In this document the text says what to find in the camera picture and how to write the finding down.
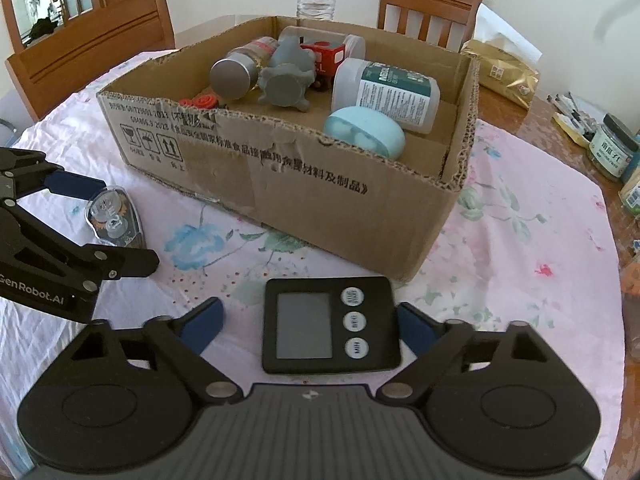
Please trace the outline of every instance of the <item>white plastic container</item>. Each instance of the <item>white plastic container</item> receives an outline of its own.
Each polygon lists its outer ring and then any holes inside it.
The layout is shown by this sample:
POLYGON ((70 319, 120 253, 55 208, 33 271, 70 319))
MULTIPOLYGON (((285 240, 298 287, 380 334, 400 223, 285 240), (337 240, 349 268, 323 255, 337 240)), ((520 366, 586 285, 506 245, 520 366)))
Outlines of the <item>white plastic container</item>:
POLYGON ((303 43, 317 43, 318 41, 328 41, 329 43, 342 43, 345 46, 346 57, 357 57, 358 59, 364 59, 367 55, 367 42, 362 36, 356 36, 354 34, 340 34, 340 32, 329 32, 328 30, 319 30, 317 28, 308 27, 286 27, 280 37, 279 41, 284 38, 290 38, 291 36, 296 38, 304 38, 303 43))
POLYGON ((433 77, 356 58, 345 59, 335 75, 332 112, 362 106, 382 112, 404 129, 426 135, 440 105, 433 77))

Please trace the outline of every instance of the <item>gold packaging bag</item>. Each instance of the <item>gold packaging bag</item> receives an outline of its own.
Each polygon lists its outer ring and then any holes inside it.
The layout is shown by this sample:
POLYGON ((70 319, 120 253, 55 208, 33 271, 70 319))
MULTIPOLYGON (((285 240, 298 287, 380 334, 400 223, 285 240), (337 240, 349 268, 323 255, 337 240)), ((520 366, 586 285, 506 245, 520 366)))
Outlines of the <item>gold packaging bag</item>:
POLYGON ((482 86, 529 110, 540 72, 496 46, 478 40, 469 41, 462 52, 478 56, 482 86))

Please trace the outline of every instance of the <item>light blue plastic case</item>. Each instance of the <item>light blue plastic case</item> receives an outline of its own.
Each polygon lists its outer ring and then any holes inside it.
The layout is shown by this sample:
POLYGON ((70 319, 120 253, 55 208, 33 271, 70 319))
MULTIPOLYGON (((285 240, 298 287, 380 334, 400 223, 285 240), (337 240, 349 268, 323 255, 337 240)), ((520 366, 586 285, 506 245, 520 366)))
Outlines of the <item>light blue plastic case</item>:
POLYGON ((324 132, 363 150, 396 160, 404 151, 402 128, 385 114, 370 108, 350 106, 329 116, 324 132))

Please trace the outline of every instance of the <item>metal canister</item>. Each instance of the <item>metal canister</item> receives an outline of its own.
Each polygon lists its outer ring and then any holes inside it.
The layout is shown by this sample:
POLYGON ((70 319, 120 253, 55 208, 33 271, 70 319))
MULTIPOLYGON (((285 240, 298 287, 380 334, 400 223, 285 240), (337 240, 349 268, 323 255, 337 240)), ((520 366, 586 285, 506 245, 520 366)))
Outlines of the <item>metal canister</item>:
POLYGON ((257 63, 245 54, 232 52, 217 62, 210 72, 211 89, 223 99, 244 97, 258 83, 257 63))
POLYGON ((277 47, 278 40, 265 36, 233 49, 211 68, 211 89, 227 101, 241 99, 258 84, 277 47))

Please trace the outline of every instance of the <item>pink tablecloth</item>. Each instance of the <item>pink tablecloth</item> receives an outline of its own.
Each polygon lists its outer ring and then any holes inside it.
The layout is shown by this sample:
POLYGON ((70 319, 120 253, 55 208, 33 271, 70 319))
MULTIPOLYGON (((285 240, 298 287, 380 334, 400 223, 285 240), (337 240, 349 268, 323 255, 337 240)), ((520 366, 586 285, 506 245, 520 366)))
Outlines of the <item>pink tablecloth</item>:
MULTIPOLYGON (((127 168, 95 91, 151 56, 138 56, 69 98, 26 131, 19 147, 42 150, 68 171, 123 186, 138 206, 160 269, 147 280, 107 284, 96 317, 115 328, 137 327, 153 316, 181 316, 204 298, 219 296, 226 324, 204 357, 245 391, 255 382, 293 381, 269 377, 260 366, 265 282, 369 273, 127 168)), ((407 285, 394 284, 398 303, 409 301, 439 320, 465 319, 483 330, 502 330, 515 319, 535 326, 598 402, 602 430, 588 461, 597 478, 604 475, 618 431, 624 359, 618 258, 603 203, 599 188, 581 174, 479 122, 458 204, 419 275, 407 285)), ((84 203, 38 194, 21 204, 77 243, 92 242, 82 219, 84 203)), ((0 320, 0 458, 18 474, 30 467, 15 426, 20 400, 82 327, 5 301, 0 320)), ((403 356, 405 365, 414 358, 407 348, 403 356)), ((377 388, 393 374, 297 380, 366 381, 377 388)))

